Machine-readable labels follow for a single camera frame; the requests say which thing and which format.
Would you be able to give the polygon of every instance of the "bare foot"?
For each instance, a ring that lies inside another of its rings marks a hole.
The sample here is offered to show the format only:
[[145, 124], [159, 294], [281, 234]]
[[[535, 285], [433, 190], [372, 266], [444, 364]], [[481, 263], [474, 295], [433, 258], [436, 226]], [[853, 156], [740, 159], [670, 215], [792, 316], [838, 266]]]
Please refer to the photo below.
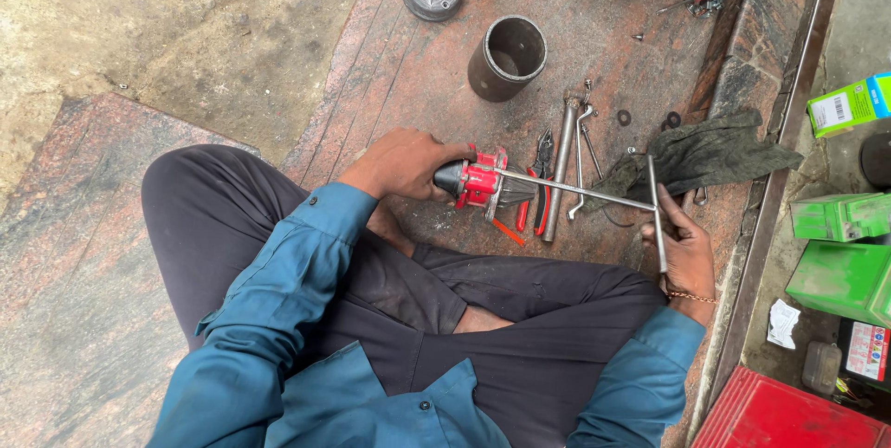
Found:
[[499, 318], [482, 307], [468, 305], [467, 309], [464, 309], [464, 314], [461, 316], [461, 319], [458, 320], [458, 325], [454, 327], [452, 333], [489, 331], [492, 329], [504, 328], [511, 324], [513, 323], [505, 318]]
[[406, 236], [406, 233], [402, 231], [402, 227], [399, 227], [399, 220], [390, 211], [386, 199], [382, 199], [378, 203], [378, 207], [374, 209], [374, 213], [368, 219], [366, 227], [378, 236], [381, 236], [383, 240], [390, 243], [400, 253], [412, 258], [415, 243]]

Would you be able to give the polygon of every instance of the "dirty rag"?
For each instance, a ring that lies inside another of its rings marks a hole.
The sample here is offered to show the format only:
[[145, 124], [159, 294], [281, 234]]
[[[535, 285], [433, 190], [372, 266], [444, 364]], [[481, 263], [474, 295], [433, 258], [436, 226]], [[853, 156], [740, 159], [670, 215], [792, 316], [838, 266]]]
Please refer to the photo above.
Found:
[[[782, 146], [758, 140], [761, 112], [746, 109], [673, 130], [665, 130], [647, 148], [652, 154], [656, 180], [671, 195], [700, 187], [752, 180], [782, 168], [798, 169], [804, 157]], [[624, 155], [607, 178], [591, 190], [650, 202], [646, 158]], [[606, 201], [585, 200], [585, 212]]]

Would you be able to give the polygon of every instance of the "green battery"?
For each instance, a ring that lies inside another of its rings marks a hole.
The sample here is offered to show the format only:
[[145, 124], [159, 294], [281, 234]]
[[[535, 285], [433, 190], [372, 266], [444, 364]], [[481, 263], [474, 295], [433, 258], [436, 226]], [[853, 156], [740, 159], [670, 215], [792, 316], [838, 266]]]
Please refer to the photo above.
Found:
[[833, 194], [789, 205], [795, 237], [847, 242], [891, 233], [891, 194]]
[[811, 241], [786, 293], [805, 307], [891, 328], [891, 247]]

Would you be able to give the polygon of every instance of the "small plastic container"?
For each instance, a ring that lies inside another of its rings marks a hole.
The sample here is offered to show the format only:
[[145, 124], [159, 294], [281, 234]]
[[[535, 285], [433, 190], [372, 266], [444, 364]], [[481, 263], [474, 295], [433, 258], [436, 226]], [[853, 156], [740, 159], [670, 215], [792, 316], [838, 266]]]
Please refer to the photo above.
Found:
[[810, 342], [801, 382], [822, 395], [831, 395], [841, 368], [841, 349], [833, 344]]

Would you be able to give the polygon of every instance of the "pliers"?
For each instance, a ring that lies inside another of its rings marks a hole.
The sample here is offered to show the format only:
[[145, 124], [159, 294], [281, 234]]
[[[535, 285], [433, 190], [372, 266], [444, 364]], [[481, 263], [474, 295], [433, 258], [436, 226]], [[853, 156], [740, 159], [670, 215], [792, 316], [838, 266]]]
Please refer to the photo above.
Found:
[[[551, 180], [554, 178], [551, 172], [551, 158], [554, 154], [554, 138], [551, 128], [538, 137], [536, 160], [532, 166], [526, 169], [529, 176]], [[544, 185], [538, 186], [538, 207], [536, 209], [536, 236], [544, 232], [544, 222], [547, 219], [551, 206], [551, 188]], [[526, 228], [526, 216], [529, 213], [529, 201], [520, 203], [517, 208], [517, 230], [522, 232]]]

